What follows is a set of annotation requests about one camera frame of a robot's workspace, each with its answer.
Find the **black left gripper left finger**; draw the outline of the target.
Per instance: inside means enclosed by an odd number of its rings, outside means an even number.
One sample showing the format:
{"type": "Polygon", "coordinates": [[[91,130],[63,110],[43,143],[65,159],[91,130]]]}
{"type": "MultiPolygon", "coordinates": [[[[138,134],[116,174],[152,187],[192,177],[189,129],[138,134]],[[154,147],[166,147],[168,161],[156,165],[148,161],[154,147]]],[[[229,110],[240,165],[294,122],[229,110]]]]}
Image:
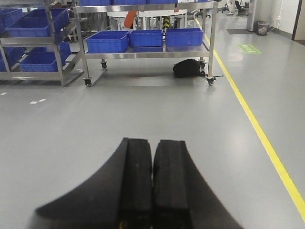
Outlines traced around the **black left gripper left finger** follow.
{"type": "Polygon", "coordinates": [[[93,175],[35,212],[46,229],[149,229],[152,187],[148,140],[125,137],[93,175]]]}

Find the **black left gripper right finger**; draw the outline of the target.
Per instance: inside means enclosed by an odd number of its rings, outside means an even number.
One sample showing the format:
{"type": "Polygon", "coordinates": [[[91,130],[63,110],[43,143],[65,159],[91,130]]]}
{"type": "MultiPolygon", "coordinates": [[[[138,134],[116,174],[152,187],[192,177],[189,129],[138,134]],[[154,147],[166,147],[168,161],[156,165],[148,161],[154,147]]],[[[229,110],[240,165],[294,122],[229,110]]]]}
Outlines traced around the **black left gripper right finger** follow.
{"type": "Polygon", "coordinates": [[[184,141],[161,140],[153,161],[153,228],[240,229],[207,184],[184,141]]]}

